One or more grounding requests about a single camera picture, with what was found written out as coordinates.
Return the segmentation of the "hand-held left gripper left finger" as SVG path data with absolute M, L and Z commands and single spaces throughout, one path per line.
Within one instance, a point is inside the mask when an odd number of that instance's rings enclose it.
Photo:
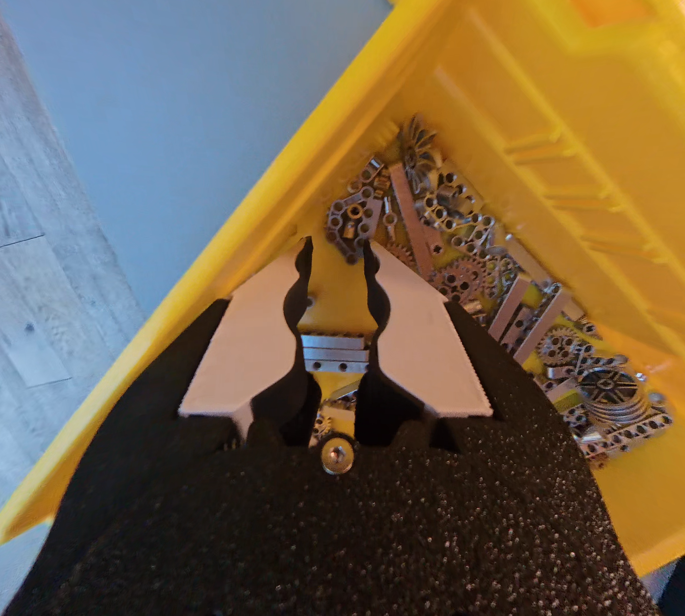
M 178 408 L 227 417 L 247 439 L 272 423 L 289 446 L 309 444 L 321 389 L 307 371 L 298 324 L 308 307 L 313 240 L 306 236 L 236 288 Z

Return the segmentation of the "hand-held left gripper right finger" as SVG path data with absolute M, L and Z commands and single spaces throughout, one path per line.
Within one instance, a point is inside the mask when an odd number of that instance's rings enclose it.
M 364 246 L 376 330 L 357 391 L 355 439 L 370 447 L 456 447 L 455 424 L 493 409 L 447 299 L 382 245 Z

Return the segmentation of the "pile of grey beams gears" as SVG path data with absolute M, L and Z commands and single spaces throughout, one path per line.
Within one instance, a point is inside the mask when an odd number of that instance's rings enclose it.
M 673 425 L 666 396 L 649 389 L 597 325 L 572 312 L 568 290 L 544 271 L 456 166 L 419 115 L 386 124 L 323 218 L 325 241 L 347 265 L 378 241 L 457 303 L 527 371 L 592 468 Z

